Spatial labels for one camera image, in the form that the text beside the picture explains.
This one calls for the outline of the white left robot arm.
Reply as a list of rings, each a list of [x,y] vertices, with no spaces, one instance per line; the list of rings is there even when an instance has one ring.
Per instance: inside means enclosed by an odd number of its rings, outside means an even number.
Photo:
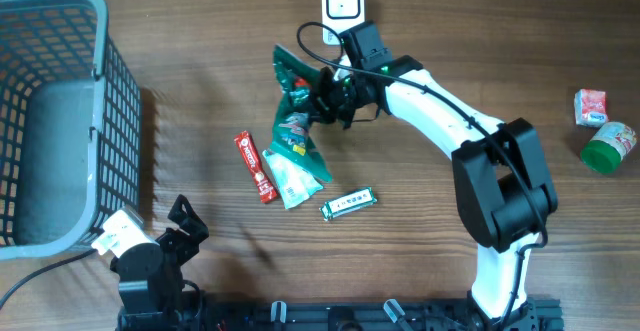
[[[188,199],[178,195],[168,228],[152,243],[136,245],[111,261],[119,276],[123,306],[118,330],[203,330],[204,293],[183,277],[181,267],[199,253],[209,229]]]

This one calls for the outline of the green 3M gloves packet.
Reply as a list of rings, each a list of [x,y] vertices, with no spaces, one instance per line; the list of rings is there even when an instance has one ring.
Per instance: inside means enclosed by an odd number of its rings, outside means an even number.
[[[283,96],[274,118],[270,149],[329,183],[332,175],[310,137],[312,124],[322,121],[312,102],[312,92],[321,73],[281,45],[274,47],[273,67]]]

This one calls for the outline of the small orange white packet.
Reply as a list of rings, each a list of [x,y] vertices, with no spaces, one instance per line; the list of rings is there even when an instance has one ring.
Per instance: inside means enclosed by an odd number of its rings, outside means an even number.
[[[575,122],[579,126],[599,128],[609,121],[606,92],[580,89],[574,97]]]

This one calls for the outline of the red Nescafe sachet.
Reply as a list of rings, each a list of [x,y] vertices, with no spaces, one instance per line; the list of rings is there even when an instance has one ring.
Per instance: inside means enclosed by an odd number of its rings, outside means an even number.
[[[248,131],[242,131],[234,137],[234,142],[258,189],[260,201],[266,204],[275,200],[278,197],[277,190],[263,169],[251,134]]]

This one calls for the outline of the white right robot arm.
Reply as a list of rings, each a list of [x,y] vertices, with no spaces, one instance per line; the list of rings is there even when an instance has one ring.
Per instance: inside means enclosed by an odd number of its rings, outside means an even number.
[[[350,123],[356,109],[372,103],[415,127],[451,161],[458,214],[478,245],[468,327],[513,327],[530,305],[529,256],[547,245],[546,221],[558,206],[535,128],[473,109],[409,56],[371,69],[331,63],[311,78],[313,114],[321,121]]]

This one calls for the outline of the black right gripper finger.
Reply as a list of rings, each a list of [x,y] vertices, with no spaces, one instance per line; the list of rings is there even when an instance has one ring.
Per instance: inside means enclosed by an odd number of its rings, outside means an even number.
[[[344,99],[343,82],[334,79],[331,68],[323,67],[312,85],[312,105],[316,109],[338,109],[344,104]]]
[[[314,104],[314,115],[312,121],[321,124],[332,124],[338,120],[339,112],[335,107],[326,106],[322,103]]]

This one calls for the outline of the dark green snack bar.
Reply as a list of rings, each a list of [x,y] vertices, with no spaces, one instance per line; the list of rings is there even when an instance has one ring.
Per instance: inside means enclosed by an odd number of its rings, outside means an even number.
[[[325,221],[371,206],[377,202],[373,190],[366,187],[324,203],[320,211]]]

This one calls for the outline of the mint wet wipes packet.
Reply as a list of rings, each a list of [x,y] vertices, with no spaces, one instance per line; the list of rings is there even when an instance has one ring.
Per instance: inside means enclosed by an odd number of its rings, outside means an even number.
[[[264,150],[262,155],[272,171],[285,209],[297,207],[323,189],[309,172],[284,156],[270,149]]]

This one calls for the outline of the green lid jar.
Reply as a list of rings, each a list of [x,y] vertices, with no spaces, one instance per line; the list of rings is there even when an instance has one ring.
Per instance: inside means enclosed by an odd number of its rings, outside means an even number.
[[[592,170],[613,173],[637,143],[637,134],[621,122],[605,123],[586,144],[580,158]]]

